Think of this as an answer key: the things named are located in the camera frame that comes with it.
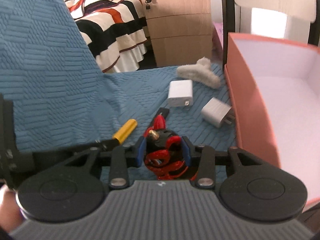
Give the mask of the person left hand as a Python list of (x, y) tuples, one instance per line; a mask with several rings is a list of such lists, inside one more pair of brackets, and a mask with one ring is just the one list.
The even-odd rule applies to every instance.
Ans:
[(24, 222), (20, 207), (16, 202), (16, 192), (3, 185), (1, 187), (1, 228), (11, 232)]

